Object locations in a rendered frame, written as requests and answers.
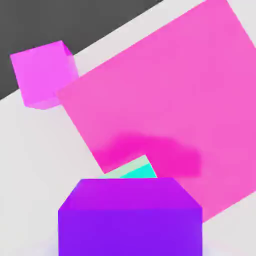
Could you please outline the small purple cube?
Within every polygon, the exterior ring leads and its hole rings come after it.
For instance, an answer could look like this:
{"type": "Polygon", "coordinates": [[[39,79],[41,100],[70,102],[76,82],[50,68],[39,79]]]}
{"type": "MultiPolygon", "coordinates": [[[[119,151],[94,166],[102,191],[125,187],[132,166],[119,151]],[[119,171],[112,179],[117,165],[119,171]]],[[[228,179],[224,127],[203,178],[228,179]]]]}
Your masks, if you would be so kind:
{"type": "Polygon", "coordinates": [[[173,178],[82,179],[58,210],[58,256],[203,256],[202,223],[173,178]]]}

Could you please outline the small turquoise cube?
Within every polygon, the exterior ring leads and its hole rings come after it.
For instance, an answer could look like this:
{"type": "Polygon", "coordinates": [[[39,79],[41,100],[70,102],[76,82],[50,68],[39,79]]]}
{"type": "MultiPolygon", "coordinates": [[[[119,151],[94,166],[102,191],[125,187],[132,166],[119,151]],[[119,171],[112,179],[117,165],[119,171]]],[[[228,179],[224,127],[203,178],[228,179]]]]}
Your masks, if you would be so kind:
{"type": "Polygon", "coordinates": [[[108,173],[99,179],[146,179],[157,178],[157,175],[146,155],[142,155],[108,173]]]}

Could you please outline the small magenta cube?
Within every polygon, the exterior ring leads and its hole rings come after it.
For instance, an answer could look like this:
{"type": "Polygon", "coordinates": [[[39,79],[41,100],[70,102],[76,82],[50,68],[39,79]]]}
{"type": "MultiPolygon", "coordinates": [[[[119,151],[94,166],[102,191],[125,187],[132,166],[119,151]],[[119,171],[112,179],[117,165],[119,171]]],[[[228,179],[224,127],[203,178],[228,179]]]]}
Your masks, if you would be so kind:
{"type": "Polygon", "coordinates": [[[10,60],[28,108],[59,105],[57,92],[79,77],[74,56],[61,40],[13,53],[10,60]]]}

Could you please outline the large pink box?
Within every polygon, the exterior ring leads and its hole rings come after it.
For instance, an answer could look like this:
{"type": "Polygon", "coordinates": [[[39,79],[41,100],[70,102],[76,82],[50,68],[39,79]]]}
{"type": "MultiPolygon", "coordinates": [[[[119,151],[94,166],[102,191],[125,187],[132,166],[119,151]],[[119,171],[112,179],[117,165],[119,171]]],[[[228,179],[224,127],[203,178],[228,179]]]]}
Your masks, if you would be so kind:
{"type": "Polygon", "coordinates": [[[105,173],[147,156],[207,221],[256,191],[256,48],[206,0],[57,94],[105,173]]]}

